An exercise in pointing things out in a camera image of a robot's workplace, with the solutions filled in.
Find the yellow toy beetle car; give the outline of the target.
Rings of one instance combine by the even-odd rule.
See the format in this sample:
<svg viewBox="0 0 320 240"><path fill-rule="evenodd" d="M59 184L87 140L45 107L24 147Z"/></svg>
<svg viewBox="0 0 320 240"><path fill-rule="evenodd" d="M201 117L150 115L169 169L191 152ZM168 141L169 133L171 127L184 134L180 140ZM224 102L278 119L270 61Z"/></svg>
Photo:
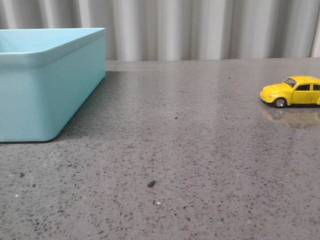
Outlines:
<svg viewBox="0 0 320 240"><path fill-rule="evenodd" d="M263 87L259 96L279 109L292 104L319 105L320 80L313 76L290 76L281 83Z"/></svg>

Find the white pleated curtain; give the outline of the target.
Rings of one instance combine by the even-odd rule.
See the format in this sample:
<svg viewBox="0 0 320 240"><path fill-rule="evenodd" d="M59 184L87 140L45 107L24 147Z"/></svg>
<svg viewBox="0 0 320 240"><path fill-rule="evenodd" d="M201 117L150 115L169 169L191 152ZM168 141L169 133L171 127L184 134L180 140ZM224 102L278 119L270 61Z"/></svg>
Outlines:
<svg viewBox="0 0 320 240"><path fill-rule="evenodd" d="M107 60L320 55L317 0L3 0L0 27L105 28Z"/></svg>

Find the light blue plastic box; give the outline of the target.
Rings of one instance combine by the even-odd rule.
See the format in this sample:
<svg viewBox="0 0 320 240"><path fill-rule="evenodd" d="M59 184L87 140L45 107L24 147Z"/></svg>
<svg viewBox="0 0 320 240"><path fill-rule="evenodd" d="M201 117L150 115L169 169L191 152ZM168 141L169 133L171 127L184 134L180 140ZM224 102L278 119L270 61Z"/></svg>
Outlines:
<svg viewBox="0 0 320 240"><path fill-rule="evenodd" d="M0 32L0 140L54 139L105 77L104 28Z"/></svg>

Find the small black debris piece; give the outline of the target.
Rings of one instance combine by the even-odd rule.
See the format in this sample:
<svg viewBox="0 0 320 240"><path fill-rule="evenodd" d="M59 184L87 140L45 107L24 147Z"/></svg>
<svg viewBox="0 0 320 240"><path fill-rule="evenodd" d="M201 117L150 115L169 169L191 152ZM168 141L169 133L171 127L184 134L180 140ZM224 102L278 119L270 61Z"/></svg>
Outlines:
<svg viewBox="0 0 320 240"><path fill-rule="evenodd" d="M149 183L147 184L147 186L148 186L149 188L152 188L152 187L155 185L155 183L156 183L156 181L155 181L155 180L152 180L151 182L149 182Z"/></svg>

